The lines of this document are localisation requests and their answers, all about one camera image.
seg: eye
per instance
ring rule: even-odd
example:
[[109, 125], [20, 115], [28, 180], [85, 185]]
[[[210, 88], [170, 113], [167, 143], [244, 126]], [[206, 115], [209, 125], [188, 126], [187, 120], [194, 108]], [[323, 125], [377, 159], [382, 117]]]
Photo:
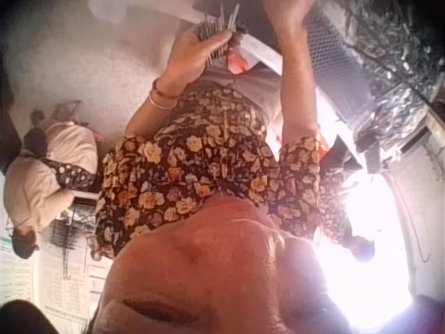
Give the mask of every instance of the eye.
[[291, 316], [297, 319], [309, 320], [326, 312], [329, 312], [333, 308], [335, 308], [335, 304], [332, 299], [329, 296], [323, 294], [313, 301], [304, 303], [296, 307], [291, 312]]
[[124, 304], [144, 317], [159, 322], [189, 325], [199, 320], [186, 310], [180, 310], [161, 301], [124, 301]]

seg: hand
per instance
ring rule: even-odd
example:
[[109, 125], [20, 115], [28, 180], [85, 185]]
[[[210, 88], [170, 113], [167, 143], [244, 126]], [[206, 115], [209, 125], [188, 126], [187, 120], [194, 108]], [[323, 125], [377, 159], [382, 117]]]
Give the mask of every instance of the hand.
[[303, 19], [314, 0], [263, 0], [267, 16], [275, 32], [288, 33], [302, 27]]
[[196, 81], [203, 73], [206, 60], [211, 53], [229, 42], [233, 36], [231, 31], [223, 31], [200, 42], [194, 30], [194, 28], [189, 29], [182, 36], [177, 48], [173, 51], [167, 70], [159, 80], [160, 86], [174, 82], [173, 86], [177, 86], [179, 90]]

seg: floral print blouse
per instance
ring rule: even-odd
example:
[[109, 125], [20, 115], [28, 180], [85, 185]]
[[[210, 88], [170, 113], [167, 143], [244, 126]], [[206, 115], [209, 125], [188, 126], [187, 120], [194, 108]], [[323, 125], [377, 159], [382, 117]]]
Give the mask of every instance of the floral print blouse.
[[126, 137], [104, 160], [96, 251], [114, 258], [131, 239], [193, 215], [220, 191], [266, 208], [281, 229], [318, 227], [318, 144], [301, 138], [277, 161], [254, 104], [209, 83], [184, 94], [152, 140]]

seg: wrist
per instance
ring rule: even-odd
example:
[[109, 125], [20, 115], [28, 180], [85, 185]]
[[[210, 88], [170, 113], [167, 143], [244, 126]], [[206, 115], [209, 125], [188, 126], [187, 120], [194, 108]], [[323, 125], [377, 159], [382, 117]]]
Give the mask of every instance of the wrist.
[[281, 49], [292, 47], [300, 41], [307, 41], [307, 29], [302, 24], [277, 28], [275, 29], [275, 35]]
[[173, 77], [167, 72], [164, 72], [161, 77], [159, 77], [157, 82], [157, 88], [159, 91], [166, 95], [180, 96], [186, 87], [186, 82], [179, 78]]

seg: bright light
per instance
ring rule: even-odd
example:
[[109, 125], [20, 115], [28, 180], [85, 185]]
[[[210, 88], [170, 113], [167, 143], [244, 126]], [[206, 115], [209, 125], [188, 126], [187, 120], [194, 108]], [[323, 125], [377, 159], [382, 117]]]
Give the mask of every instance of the bright light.
[[411, 302], [405, 244], [385, 179], [358, 172], [348, 181], [359, 182], [347, 202], [353, 234], [375, 239], [375, 259], [360, 264], [348, 250], [326, 240], [317, 251], [331, 296], [351, 324], [377, 331]]

